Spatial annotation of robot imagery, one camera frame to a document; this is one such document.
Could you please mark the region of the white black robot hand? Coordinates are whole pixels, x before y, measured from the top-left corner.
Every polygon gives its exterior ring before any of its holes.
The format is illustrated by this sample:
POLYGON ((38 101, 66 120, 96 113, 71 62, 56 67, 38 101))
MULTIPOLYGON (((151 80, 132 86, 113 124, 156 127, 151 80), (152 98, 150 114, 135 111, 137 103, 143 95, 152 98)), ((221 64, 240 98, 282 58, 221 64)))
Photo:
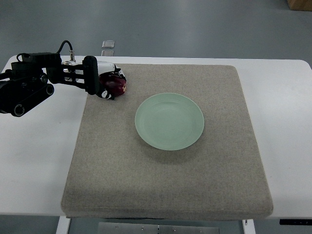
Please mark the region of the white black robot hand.
MULTIPOLYGON (((110 63, 110 62, 99 61, 98 62, 98 77, 103 73, 118 73, 120 75, 124 75, 124 72, 115 64, 110 63)), ((101 91, 103 91, 103 90, 104 90, 104 88, 103 88, 102 84, 99 82, 99 91, 97 92, 98 97, 102 98, 101 97, 101 91)))

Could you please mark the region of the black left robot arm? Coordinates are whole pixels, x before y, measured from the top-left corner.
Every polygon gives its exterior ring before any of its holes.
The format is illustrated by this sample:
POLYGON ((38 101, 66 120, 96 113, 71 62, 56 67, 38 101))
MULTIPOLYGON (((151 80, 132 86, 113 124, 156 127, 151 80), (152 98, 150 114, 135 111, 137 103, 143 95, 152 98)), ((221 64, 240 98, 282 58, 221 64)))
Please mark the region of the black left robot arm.
POLYGON ((0 112, 21 117, 54 93, 54 84, 65 84, 100 95, 98 63, 86 56, 81 64, 64 64, 56 53, 20 53, 11 69, 0 75, 0 112))

